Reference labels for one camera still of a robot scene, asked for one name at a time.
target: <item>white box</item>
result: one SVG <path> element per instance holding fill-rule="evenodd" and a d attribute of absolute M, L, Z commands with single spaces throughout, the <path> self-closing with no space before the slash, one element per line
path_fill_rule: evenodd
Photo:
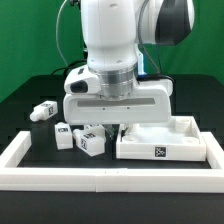
<path fill-rule="evenodd" d="M 168 123 L 134 124 L 126 136 L 120 125 L 118 159 L 205 161 L 206 144 L 193 117 L 172 117 Z"/>

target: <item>white foam frame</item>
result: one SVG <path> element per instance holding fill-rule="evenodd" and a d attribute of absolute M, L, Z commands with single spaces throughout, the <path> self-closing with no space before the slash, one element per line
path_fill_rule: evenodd
<path fill-rule="evenodd" d="M 224 193 L 224 152 L 210 132 L 202 136 L 212 169 L 18 168 L 31 146 L 23 131 L 0 156 L 0 190 Z"/>

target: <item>white container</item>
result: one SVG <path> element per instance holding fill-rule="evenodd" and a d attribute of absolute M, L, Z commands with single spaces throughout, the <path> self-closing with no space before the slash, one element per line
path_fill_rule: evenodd
<path fill-rule="evenodd" d="M 168 123 L 134 124 L 126 136 L 120 126 L 118 159 L 205 161 L 206 144 L 193 117 L 172 117 Z"/>
<path fill-rule="evenodd" d="M 30 114 L 31 121 L 47 120 L 58 113 L 57 102 L 45 101 L 44 103 L 33 108 L 33 113 Z"/>
<path fill-rule="evenodd" d="M 74 130 L 73 137 L 76 145 L 90 156 L 100 155 L 105 152 L 105 138 L 94 134 L 91 130 Z"/>
<path fill-rule="evenodd" d="M 58 149 L 73 148 L 72 131 L 68 124 L 58 123 L 55 127 L 55 138 Z"/>

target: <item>black sticker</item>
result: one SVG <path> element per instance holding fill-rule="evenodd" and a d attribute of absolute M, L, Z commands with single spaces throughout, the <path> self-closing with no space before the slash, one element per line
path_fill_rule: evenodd
<path fill-rule="evenodd" d="M 48 111 L 49 111 L 49 116 L 51 116 L 51 115 L 54 113 L 54 109 L 53 109 L 53 107 L 50 107 L 50 108 L 48 109 Z"/>
<path fill-rule="evenodd" d="M 51 104 L 48 104 L 48 103 L 43 103 L 41 104 L 42 107 L 49 107 Z"/>
<path fill-rule="evenodd" d="M 68 132 L 68 128 L 59 128 L 58 132 Z"/>
<path fill-rule="evenodd" d="M 87 150 L 87 144 L 86 144 L 86 140 L 81 138 L 81 147 L 85 150 Z"/>
<path fill-rule="evenodd" d="M 166 157 L 166 147 L 155 147 L 155 157 L 165 158 Z"/>
<path fill-rule="evenodd" d="M 94 134 L 92 134 L 92 133 L 89 133 L 87 135 L 84 135 L 84 137 L 86 137 L 87 139 L 89 139 L 89 138 L 95 138 L 96 136 Z"/>
<path fill-rule="evenodd" d="M 78 72 L 78 75 L 81 75 L 84 72 L 84 68 L 81 68 Z"/>

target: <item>cable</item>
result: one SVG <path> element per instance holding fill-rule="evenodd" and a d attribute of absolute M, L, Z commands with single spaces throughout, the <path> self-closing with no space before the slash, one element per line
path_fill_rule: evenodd
<path fill-rule="evenodd" d="M 54 75 L 56 72 L 61 71 L 61 70 L 65 70 L 65 69 L 67 69 L 67 68 L 68 68 L 68 67 L 65 67 L 65 68 L 58 68 L 58 69 L 54 70 L 50 75 Z"/>
<path fill-rule="evenodd" d="M 63 75 L 66 77 L 68 71 L 69 71 L 70 69 L 75 68 L 75 65 L 77 65 L 77 64 L 79 64 L 79 63 L 85 63 L 85 62 L 87 62 L 86 59 L 80 59 L 80 60 L 74 61 L 74 62 L 72 62 L 70 65 L 68 65 L 68 67 L 58 68 L 58 69 L 54 70 L 50 75 L 54 75 L 56 72 L 64 70 Z"/>
<path fill-rule="evenodd" d="M 156 74 L 156 75 L 146 74 L 143 77 L 139 76 L 137 78 L 137 81 L 138 82 L 147 82 L 147 81 L 159 81 L 161 79 L 169 79 L 170 81 L 172 81 L 173 84 L 175 84 L 174 79 L 172 79 L 170 76 L 160 75 L 160 74 Z"/>
<path fill-rule="evenodd" d="M 70 69 L 73 69 L 77 64 L 80 64 L 80 63 L 85 63 L 87 62 L 86 59 L 82 59 L 82 60 L 77 60 L 77 61 L 74 61 L 72 62 L 63 72 L 63 76 L 66 78 L 67 77 L 67 73 Z"/>
<path fill-rule="evenodd" d="M 156 65 L 156 63 L 153 61 L 153 59 L 151 58 L 151 56 L 149 55 L 149 53 L 147 52 L 144 44 L 143 44 L 143 40 L 142 40 L 142 19 L 143 19 L 143 15 L 144 15 L 144 11 L 146 8 L 146 5 L 148 4 L 149 0 L 145 0 L 142 7 L 141 7 L 141 11 L 140 11 L 140 15 L 139 15 L 139 20 L 138 20 L 138 40 L 139 40 L 139 44 L 141 45 L 144 54 L 146 55 L 146 57 L 148 58 L 149 62 L 152 64 L 152 66 L 154 67 L 155 71 L 157 74 L 160 74 L 161 71 L 158 68 L 158 66 Z"/>
<path fill-rule="evenodd" d="M 158 62 L 159 62 L 160 72 L 163 73 L 158 46 L 157 45 L 154 45 L 154 49 L 155 49 L 155 52 L 156 52 L 156 55 L 157 55 L 157 59 L 158 59 Z"/>
<path fill-rule="evenodd" d="M 62 11 L 65 7 L 65 4 L 67 3 L 68 0 L 65 0 L 62 5 L 61 5 L 61 8 L 58 12 L 58 16 L 57 16 L 57 22 L 56 22 L 56 44 L 57 44 L 57 49 L 58 49 L 58 52 L 62 58 L 62 60 L 64 61 L 65 65 L 68 66 L 68 63 L 61 51 L 61 47 L 60 47 L 60 43 L 59 43 L 59 24 L 60 24 L 60 19 L 61 19 L 61 14 L 62 14 Z"/>

